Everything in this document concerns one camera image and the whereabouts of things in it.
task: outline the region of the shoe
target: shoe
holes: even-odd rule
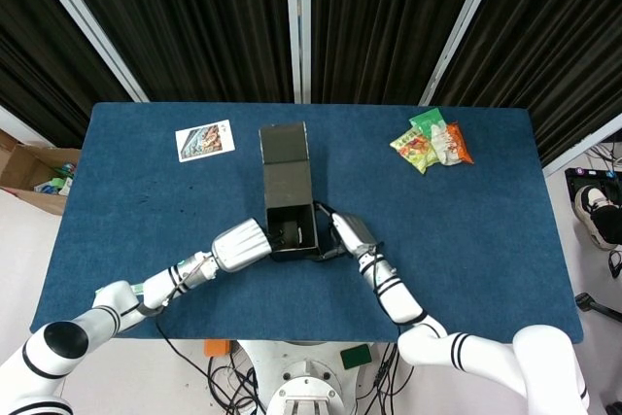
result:
[[[585,224],[594,244],[601,250],[613,250],[618,245],[607,242],[592,219],[598,210],[604,208],[617,209],[602,191],[592,185],[583,187],[574,196],[574,214]]]

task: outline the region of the table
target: table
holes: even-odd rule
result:
[[[582,339],[528,113],[441,108],[475,164],[422,176],[389,143],[412,106],[100,103],[58,233],[32,329],[71,319],[93,293],[140,283],[220,232],[264,222],[259,128],[305,121],[313,192],[360,215],[403,282],[449,332],[510,342],[556,326]],[[175,131],[229,119],[235,151],[180,163]],[[396,341],[353,259],[264,259],[175,300],[174,338]],[[148,321],[124,334],[158,337]]]

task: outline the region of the snack bag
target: snack bag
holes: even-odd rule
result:
[[[438,162],[438,157],[430,144],[430,140],[422,135],[417,129],[411,128],[396,141],[391,143],[400,156],[417,167],[422,174],[426,168]]]
[[[457,123],[445,123],[438,109],[432,109],[410,119],[410,124],[430,138],[432,147],[443,165],[460,162],[473,164]]]

